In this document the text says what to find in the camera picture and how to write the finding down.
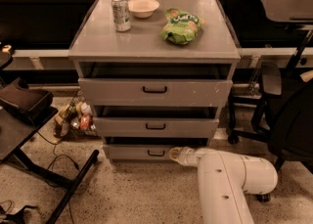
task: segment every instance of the drawer handle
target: drawer handle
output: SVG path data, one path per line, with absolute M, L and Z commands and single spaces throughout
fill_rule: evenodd
M 147 93 L 147 94 L 164 94 L 167 92 L 167 86 L 164 86 L 162 90 L 152 90 L 152 89 L 146 88 L 146 86 L 143 86 L 143 91 L 144 93 Z
M 152 154 L 150 150 L 148 150 L 148 156 L 150 157 L 164 157 L 165 156 L 165 151 L 162 152 L 162 154 Z
M 146 129 L 148 130 L 164 130 L 166 127 L 166 124 L 164 123 L 162 126 L 150 126 L 149 123 L 146 123 Z

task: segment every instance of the floor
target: floor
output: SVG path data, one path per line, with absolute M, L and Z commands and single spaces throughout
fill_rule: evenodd
M 70 100 L 71 97 L 55 97 L 54 105 L 60 109 Z M 238 127 L 248 128 L 252 108 L 236 110 Z M 220 121 L 210 142 L 212 149 L 266 157 L 274 161 L 262 143 L 247 139 L 240 139 L 235 146 L 228 143 L 226 108 Z M 40 133 L 53 141 L 52 131 L 51 121 Z M 197 171 L 193 167 L 174 162 L 111 164 L 105 157 L 100 139 L 70 140 L 52 145 L 36 135 L 23 146 L 24 152 L 44 167 L 48 167 L 56 155 L 68 155 L 81 166 L 95 149 L 100 151 L 97 164 L 92 166 L 57 223 L 202 223 Z M 58 158 L 53 170 L 68 178 L 73 178 L 77 173 L 67 157 Z M 64 191 L 6 164 L 0 164 L 0 171 L 0 202 L 3 208 L 15 213 L 26 204 L 37 205 L 37 209 L 25 213 L 25 222 L 45 223 Z M 255 224 L 313 223 L 311 182 L 312 175 L 300 163 L 287 162 L 279 172 L 279 183 L 269 202 L 261 203 L 255 196 L 246 195 Z

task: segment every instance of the bottom drawer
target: bottom drawer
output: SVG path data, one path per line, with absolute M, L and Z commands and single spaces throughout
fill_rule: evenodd
M 111 162 L 171 161 L 168 152 L 174 147 L 201 147 L 206 144 L 207 139 L 109 138 L 103 148 Z

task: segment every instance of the cabinet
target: cabinet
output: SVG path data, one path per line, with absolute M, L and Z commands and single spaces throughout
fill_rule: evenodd
M 150 18 L 117 32 L 111 0 L 100 0 L 69 50 L 111 161 L 168 160 L 174 146 L 209 145 L 240 60 L 216 0 L 157 1 Z M 188 45 L 159 36 L 173 7 L 205 21 Z

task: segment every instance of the white robotic arm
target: white robotic arm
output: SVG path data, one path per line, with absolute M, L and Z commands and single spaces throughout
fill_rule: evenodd
M 169 156 L 198 168 L 204 224 L 254 223 L 244 194 L 267 194 L 277 184 L 277 172 L 264 158 L 188 147 L 173 148 Z

